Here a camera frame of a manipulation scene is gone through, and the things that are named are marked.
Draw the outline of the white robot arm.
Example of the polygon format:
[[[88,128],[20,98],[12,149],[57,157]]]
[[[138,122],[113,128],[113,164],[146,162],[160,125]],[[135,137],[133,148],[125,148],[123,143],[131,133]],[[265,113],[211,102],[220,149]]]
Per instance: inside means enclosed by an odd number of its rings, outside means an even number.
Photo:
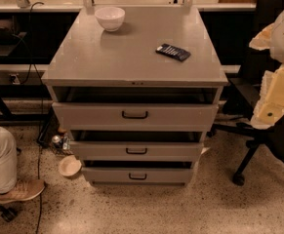
[[[253,127],[267,129],[284,115],[284,10],[275,22],[251,40],[249,47],[259,51],[269,50],[271,58],[280,62],[275,71],[264,73],[260,99],[251,118]]]

